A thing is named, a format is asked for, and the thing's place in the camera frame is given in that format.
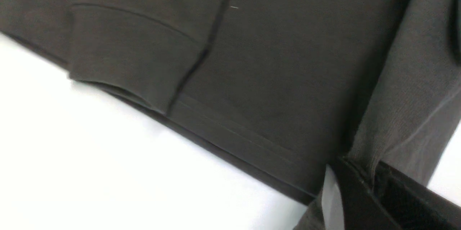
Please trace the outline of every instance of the seam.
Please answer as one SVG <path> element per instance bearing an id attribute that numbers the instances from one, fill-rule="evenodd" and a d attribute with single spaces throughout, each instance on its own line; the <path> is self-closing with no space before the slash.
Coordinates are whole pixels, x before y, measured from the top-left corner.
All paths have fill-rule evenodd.
<path id="1" fill-rule="evenodd" d="M 268 151 L 268 152 L 270 152 L 270 153 L 272 153 L 272 154 L 275 154 L 275 155 L 278 156 L 279 158 L 283 159 L 285 162 L 287 162 L 287 163 L 289 163 L 289 164 L 293 164 L 293 162 L 290 161 L 290 160 L 288 160 L 287 158 L 285 158 L 285 157 L 283 157 L 283 156 L 280 156 L 278 153 L 275 153 L 275 152 L 272 151 L 272 150 L 269 150 L 269 149 L 267 149 L 267 148 L 264 148 L 264 146 L 259 145 L 259 144 L 255 143 L 255 142 L 253 142 L 252 140 L 250 140 L 250 139 L 248 139 L 248 138 L 246 138 L 246 137 L 244 137 L 244 136 L 242 136 L 242 135 L 240 135 L 240 134 L 238 134 L 238 133 L 236 133 L 236 132 L 230 130 L 229 128 L 226 128 L 225 126 L 221 125 L 219 122 L 214 121 L 214 120 L 212 120 L 211 118 L 207 117 L 206 115 L 203 115 L 203 114 L 197 112 L 196 110 L 194 110 L 194 109 L 193 109 L 192 107 L 190 107 L 189 105 L 187 105 L 187 104 L 185 104 L 185 103 L 183 103 L 183 102 L 181 102 L 181 101 L 178 101 L 178 104 L 183 105 L 184 107 L 190 109 L 192 112 L 197 113 L 198 115 L 202 116 L 203 118 L 206 118 L 207 120 L 211 121 L 212 123 L 214 123 L 214 124 L 216 124 L 216 125 L 219 125 L 221 128 L 224 128 L 226 131 L 229 131 L 230 133 L 233 133 L 233 134 L 239 136 L 240 138 L 243 138 L 243 139 L 249 141 L 250 143 L 253 143 L 253 144 L 256 145 L 256 146 L 258 146 L 258 147 L 260 147 L 260 148 L 262 148 L 262 149 L 264 149 L 264 150 L 266 150 L 266 151 Z"/>
<path id="2" fill-rule="evenodd" d="M 438 105 L 435 110 L 433 110 L 433 112 L 431 112 L 428 117 L 420 124 L 420 126 L 418 128 L 416 128 L 416 130 L 410 135 L 408 136 L 406 139 L 402 140 L 402 142 L 400 142 L 398 145 L 395 145 L 395 146 L 382 146 L 382 148 L 379 148 L 376 152 L 376 155 L 374 156 L 374 158 L 372 159 L 371 163 L 370 163 L 370 168 L 372 169 L 372 173 L 373 175 L 375 174 L 375 170 L 376 170 L 376 167 L 379 163 L 379 161 L 381 161 L 381 159 L 383 158 L 383 156 L 385 155 L 385 153 L 389 153 L 393 150 L 395 150 L 396 146 L 405 146 L 407 145 L 407 143 L 409 143 L 411 140 L 413 140 L 420 132 L 421 130 L 423 129 L 423 127 L 431 121 L 431 119 L 442 109 L 444 108 L 446 105 L 448 105 L 453 99 L 455 99 L 459 93 L 461 93 L 461 87 L 460 87 L 460 84 L 457 83 L 455 84 L 455 87 L 457 87 L 457 89 L 451 93 L 450 95 L 448 95 L 447 97 L 445 97 L 445 99 L 443 99 L 441 102 L 440 102 L 440 105 Z"/>
<path id="3" fill-rule="evenodd" d="M 149 16 L 145 13 L 142 13 L 141 11 L 138 11 L 138 10 L 134 10 L 134 9 L 128 9 L 126 7 L 119 7 L 117 5 L 112 5 L 112 4 L 100 4 L 100 3 L 89 3 L 89 2 L 77 2 L 77 3 L 73 3 L 72 4 L 72 7 L 79 7 L 79 6 L 89 6 L 89 7 L 99 7 L 99 8 L 105 8 L 105 9 L 110 9 L 110 10 L 116 10 L 116 11 L 121 11 L 121 12 L 125 12 L 125 13 L 129 13 L 129 14 L 132 14 L 132 15 L 136 15 L 136 16 L 139 16 L 139 17 L 142 17 L 142 18 L 145 18 L 145 19 L 148 19 L 148 20 L 151 20 L 155 23 L 158 23 L 160 25 L 163 25 L 165 26 L 166 28 L 172 30 L 172 31 L 175 31 L 179 34 L 181 34 L 182 36 L 188 38 L 189 40 L 191 40 L 192 42 L 196 43 L 196 44 L 199 44 L 199 41 L 196 40 L 195 38 L 193 38 L 192 36 L 190 36 L 189 34 L 179 30 L 179 28 L 176 28 L 172 25 L 170 25 L 169 23 L 165 22 L 165 21 L 162 21 L 162 20 L 159 20 L 157 18 L 154 18 L 152 16 Z"/>
<path id="4" fill-rule="evenodd" d="M 213 24 L 211 26 L 211 30 L 209 33 L 209 37 L 207 40 L 207 43 L 204 47 L 204 49 L 201 51 L 201 53 L 198 56 L 198 60 L 195 62 L 195 64 L 189 69 L 189 72 L 184 75 L 184 77 L 180 80 L 178 83 L 178 87 L 176 87 L 176 91 L 171 97 L 170 104 L 168 105 L 167 111 L 166 111 L 166 116 L 168 117 L 171 114 L 171 110 L 177 102 L 180 93 L 183 91 L 184 87 L 186 86 L 187 82 L 189 79 L 194 75 L 194 73 L 200 68 L 200 66 L 205 62 L 207 57 L 209 56 L 210 52 L 212 51 L 212 48 L 214 46 L 214 42 L 216 41 L 216 37 L 219 32 L 219 28 L 221 27 L 221 23 L 224 20 L 224 14 L 226 10 L 229 9 L 229 2 L 231 0 L 222 0 L 221 4 L 218 9 L 218 13 L 216 15 L 216 18 L 213 21 Z"/>
<path id="5" fill-rule="evenodd" d="M 198 114 L 198 115 L 201 116 L 202 118 L 206 119 L 206 120 L 209 121 L 209 122 L 212 122 L 213 124 L 219 126 L 220 128 L 223 128 L 224 130 L 229 131 L 230 133 L 233 133 L 233 134 L 239 136 L 240 138 L 242 138 L 242 139 L 244 139 L 244 140 L 246 140 L 246 141 L 248 141 L 248 142 L 250 142 L 250 143 L 253 143 L 254 145 L 256 145 L 256 146 L 258 146 L 258 147 L 260 147 L 260 148 L 262 148 L 262 149 L 264 149 L 264 150 L 266 150 L 266 151 L 268 151 L 268 152 L 270 152 L 270 153 L 272 153 L 272 154 L 275 154 L 276 156 L 280 157 L 281 159 L 283 159 L 283 160 L 286 161 L 287 163 L 293 164 L 293 161 L 290 161 L 288 158 L 285 158 L 284 156 L 281 156 L 280 154 L 276 153 L 275 151 L 272 151 L 271 149 L 265 148 L 264 146 L 262 146 L 262 145 L 260 145 L 260 144 L 258 144 L 258 143 L 255 143 L 255 142 L 252 141 L 251 139 L 248 139 L 247 137 L 244 137 L 244 136 L 240 135 L 239 133 L 234 132 L 233 130 L 227 128 L 225 125 L 222 125 L 222 124 L 219 123 L 218 121 L 216 121 L 216 120 L 214 120 L 214 119 L 212 119 L 212 118 L 210 118 L 210 117 L 204 115 L 204 114 L 201 113 L 201 112 L 198 112 L 197 110 L 195 110 L 195 109 L 192 108 L 191 106 L 187 105 L 186 103 L 182 102 L 181 100 L 178 100 L 178 104 L 179 104 L 179 105 L 183 105 L 184 107 L 188 108 L 188 109 L 191 110 L 192 112 Z M 235 124 L 235 125 L 238 125 L 238 126 L 241 127 L 243 130 L 247 130 L 247 129 L 245 129 L 244 127 L 242 127 L 240 124 L 237 124 L 237 123 L 235 123 L 235 122 L 233 122 L 233 121 L 229 121 L 229 122 L 231 122 L 231 123 L 233 123 L 233 124 Z M 262 136 L 260 136 L 260 135 L 258 135 L 258 134 L 255 134 L 255 135 L 258 136 L 258 137 L 263 138 L 264 140 L 268 141 L 269 143 L 272 143 L 270 140 L 267 140 L 266 138 L 264 138 L 264 137 L 262 137 Z M 301 157 L 295 155 L 292 151 L 287 150 L 287 149 L 283 148 L 282 146 L 277 146 L 277 145 L 275 145 L 274 143 L 272 143 L 272 144 L 273 144 L 274 146 L 279 147 L 279 148 L 282 148 L 283 150 L 285 150 L 286 152 L 288 152 L 288 153 L 290 154 L 290 158 L 293 158 L 293 159 L 295 159 L 295 160 L 297 160 L 297 161 L 300 161 L 300 162 L 302 162 L 302 163 L 304 162 L 304 160 L 301 159 Z"/>
<path id="6" fill-rule="evenodd" d="M 217 112 L 215 111 L 215 109 L 210 108 L 209 106 L 205 105 L 204 103 L 202 103 L 202 102 L 200 102 L 200 101 L 198 101 L 198 100 L 196 100 L 196 99 L 194 99 L 194 98 L 192 98 L 192 97 L 189 97 L 189 96 L 186 95 L 186 94 L 181 94 L 181 98 L 189 99 L 189 101 L 195 102 L 196 105 L 201 105 L 201 106 L 203 106 L 201 109 L 206 108 L 206 109 L 208 109 L 210 112 L 217 113 Z M 206 115 L 203 115 L 203 112 L 198 112 L 198 111 L 194 110 L 192 107 L 190 107 L 189 105 L 187 105 L 186 103 L 184 103 L 183 101 L 181 101 L 181 99 L 179 99 L 178 102 L 181 103 L 182 105 L 185 105 L 185 106 L 189 107 L 189 108 L 192 109 L 194 112 L 199 113 L 200 115 L 206 117 L 207 119 L 211 120 L 212 122 L 214 122 L 214 123 L 216 123 L 216 124 L 218 124 L 218 125 L 220 125 L 220 126 L 226 128 L 226 130 L 232 131 L 232 130 L 230 130 L 229 128 L 227 128 L 225 125 L 223 125 L 222 123 L 216 121 L 215 119 L 212 119 L 212 118 L 210 118 L 210 117 L 208 117 L 208 116 L 206 116 Z M 301 157 L 299 157 L 298 155 L 296 155 L 292 150 L 286 149 L 286 148 L 283 147 L 283 146 L 278 146 L 278 145 L 276 145 L 275 143 L 273 143 L 273 142 L 272 142 L 271 140 L 269 140 L 268 138 L 266 138 L 266 137 L 264 137 L 264 136 L 262 136 L 262 135 L 260 135 L 260 134 L 258 134 L 258 133 L 256 133 L 256 132 L 254 132 L 254 131 L 252 131 L 252 130 L 246 128 L 245 126 L 243 126 L 243 125 L 241 125 L 241 124 L 239 124 L 239 123 L 237 123 L 237 122 L 235 122 L 235 121 L 230 120 L 228 117 L 225 117 L 224 115 L 219 114 L 219 116 L 221 116 L 226 122 L 236 125 L 236 126 L 239 127 L 242 131 L 247 131 L 247 132 L 249 132 L 249 133 L 253 133 L 253 134 L 256 135 L 257 137 L 259 137 L 259 138 L 261 138 L 261 139 L 263 139 L 263 140 L 265 140 L 265 141 L 271 143 L 272 145 L 276 146 L 277 148 L 283 149 L 284 151 L 286 151 L 286 152 L 289 153 L 290 155 L 293 155 L 293 157 L 298 158 L 299 160 L 302 160 Z"/>
<path id="7" fill-rule="evenodd" d="M 188 140 L 192 141 L 192 142 L 195 142 L 195 138 L 199 138 L 200 139 L 200 142 L 202 143 L 206 143 L 207 146 L 214 146 L 216 148 L 219 148 L 220 151 L 224 151 L 226 153 L 226 155 L 229 155 L 229 156 L 232 156 L 232 158 L 235 158 L 235 159 L 238 159 L 239 161 L 241 162 L 244 162 L 246 166 L 250 166 L 252 168 L 255 168 L 255 169 L 258 169 L 260 172 L 259 173 L 264 173 L 266 175 L 268 175 L 270 178 L 272 179 L 275 179 L 276 181 L 279 181 L 283 184 L 286 184 L 288 187 L 296 190 L 296 191 L 299 191 L 300 193 L 302 194 L 306 194 L 306 195 L 309 195 L 310 197 L 313 197 L 313 198 L 316 198 L 317 196 L 312 194 L 311 192 L 308 192 L 304 189 L 301 189 L 299 187 L 296 187 L 295 185 L 291 184 L 291 183 L 288 183 L 287 181 L 284 181 L 282 179 L 279 179 L 278 177 L 275 177 L 274 175 L 270 174 L 269 172 L 267 171 L 264 171 L 263 169 L 253 165 L 253 164 L 250 164 L 248 163 L 247 161 L 245 161 L 244 159 L 230 153 L 229 151 L 225 150 L 225 149 L 222 149 L 220 148 L 219 146 L 216 146 L 214 143 L 210 142 L 209 140 L 201 137 L 200 135 L 198 135 L 196 132 L 194 131 L 191 131 L 189 130 L 188 128 L 185 128 L 184 126 L 178 124 L 177 122 L 174 122 L 173 120 L 170 120 L 169 118 L 165 117 L 164 115 L 156 112 L 156 111 L 153 111 L 153 110 L 150 110 L 150 109 L 147 109 L 137 103 L 134 103 L 128 99 L 125 99 L 123 97 L 120 97 L 120 96 L 117 96 L 117 95 L 114 95 L 110 92 L 107 92 L 107 94 L 111 95 L 112 97 L 115 97 L 117 100 L 120 100 L 121 102 L 129 105 L 130 107 L 134 108 L 135 110 L 138 110 L 140 112 L 142 112 L 143 114 L 147 115 L 148 117 L 160 122 L 162 125 L 170 128 L 171 130 L 173 130 L 174 132 L 180 134 L 181 136 L 187 138 Z M 204 148 L 205 150 L 208 150 L 207 147 L 203 147 L 202 146 L 202 143 L 196 143 L 197 146 L 200 146 L 202 148 Z"/>

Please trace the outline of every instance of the white surface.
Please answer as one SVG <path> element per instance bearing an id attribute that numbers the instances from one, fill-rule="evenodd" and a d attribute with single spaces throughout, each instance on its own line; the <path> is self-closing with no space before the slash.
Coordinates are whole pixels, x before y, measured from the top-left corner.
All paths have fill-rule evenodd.
<path id="1" fill-rule="evenodd" d="M 288 230 L 306 207 L 0 35 L 1 230 Z M 461 133 L 431 188 L 461 204 Z"/>

